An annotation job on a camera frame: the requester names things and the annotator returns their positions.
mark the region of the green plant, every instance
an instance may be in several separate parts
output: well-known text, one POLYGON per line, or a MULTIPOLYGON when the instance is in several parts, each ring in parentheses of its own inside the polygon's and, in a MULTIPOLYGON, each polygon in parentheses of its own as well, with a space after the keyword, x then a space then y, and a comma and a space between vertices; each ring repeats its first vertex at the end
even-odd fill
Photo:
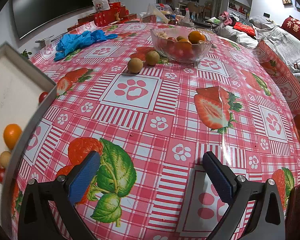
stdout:
POLYGON ((20 53, 20 55, 22 55, 25 58, 29 59, 29 55, 32 55, 32 52, 31 51, 27 52, 26 50, 24 50, 22 53, 20 53))

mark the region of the white bag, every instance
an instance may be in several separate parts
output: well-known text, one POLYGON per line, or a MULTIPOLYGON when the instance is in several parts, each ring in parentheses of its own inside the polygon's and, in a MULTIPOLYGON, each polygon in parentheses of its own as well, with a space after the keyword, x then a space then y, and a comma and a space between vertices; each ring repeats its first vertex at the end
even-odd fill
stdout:
POLYGON ((102 12, 110 9, 108 0, 93 0, 92 2, 96 12, 102 12))
POLYGON ((145 15, 143 15, 143 18, 146 18, 150 15, 156 15, 157 18, 160 18, 159 21, 163 21, 166 24, 168 24, 169 20, 162 14, 162 12, 160 12, 157 7, 154 4, 150 4, 148 5, 148 9, 147 9, 147 13, 145 15))

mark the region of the glass bowl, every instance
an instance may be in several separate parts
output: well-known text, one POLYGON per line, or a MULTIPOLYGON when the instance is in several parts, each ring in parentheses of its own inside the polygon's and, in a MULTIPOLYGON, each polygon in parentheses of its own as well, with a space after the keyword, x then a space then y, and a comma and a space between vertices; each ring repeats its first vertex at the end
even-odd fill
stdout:
POLYGON ((168 37, 176 39, 178 36, 188 38, 189 33, 192 31, 193 30, 176 27, 169 29, 151 29, 150 33, 153 46, 157 52, 169 59, 188 63, 200 61, 207 56, 212 47, 211 41, 207 40, 205 43, 189 44, 188 42, 177 42, 160 38, 156 34, 165 32, 168 37))

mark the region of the screw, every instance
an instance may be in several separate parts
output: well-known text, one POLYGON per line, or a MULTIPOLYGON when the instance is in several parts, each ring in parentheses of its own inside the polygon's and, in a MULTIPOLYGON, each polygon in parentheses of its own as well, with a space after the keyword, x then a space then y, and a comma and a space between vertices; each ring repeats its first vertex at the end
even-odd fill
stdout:
POLYGON ((28 181, 28 184, 29 185, 32 185, 32 184, 34 184, 35 183, 35 179, 29 179, 29 181, 28 181))
POLYGON ((275 184, 275 181, 274 181, 273 179, 268 179, 268 183, 269 183, 270 185, 274 185, 274 184, 275 184))
POLYGON ((240 182, 245 182, 246 181, 246 177, 243 176, 243 175, 239 175, 239 176, 237 176, 237 180, 240 181, 240 182))
POLYGON ((65 175, 60 175, 57 177, 57 181, 59 181, 59 182, 63 182, 65 179, 66 179, 65 175))

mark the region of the blue gloves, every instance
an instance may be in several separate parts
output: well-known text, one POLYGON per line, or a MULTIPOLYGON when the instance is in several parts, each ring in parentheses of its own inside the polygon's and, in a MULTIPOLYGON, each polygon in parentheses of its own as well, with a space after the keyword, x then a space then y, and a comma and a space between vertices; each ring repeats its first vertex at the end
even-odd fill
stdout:
POLYGON ((90 46, 96 42, 102 42, 118 37, 117 34, 105 35, 103 30, 94 32, 85 31, 82 34, 65 34, 57 45, 57 53, 54 61, 58 61, 66 57, 69 53, 76 49, 90 46))

